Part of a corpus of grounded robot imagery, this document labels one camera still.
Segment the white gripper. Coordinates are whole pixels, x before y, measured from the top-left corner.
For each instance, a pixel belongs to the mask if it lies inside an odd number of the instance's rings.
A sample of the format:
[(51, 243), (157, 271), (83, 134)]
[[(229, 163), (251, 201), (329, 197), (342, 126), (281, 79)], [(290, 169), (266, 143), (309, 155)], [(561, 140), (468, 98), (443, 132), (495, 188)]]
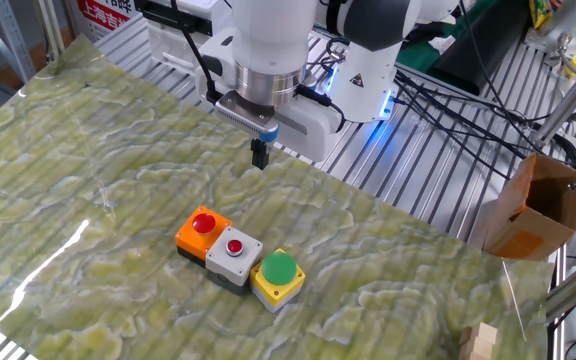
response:
[(305, 67), (268, 75), (239, 64), (234, 58), (234, 35), (233, 29), (225, 29), (199, 48), (222, 94), (214, 105), (215, 116), (250, 135), (251, 164), (258, 169), (267, 166), (266, 144), (274, 142), (312, 161), (324, 160), (338, 140), (341, 115), (298, 93), (306, 87)]

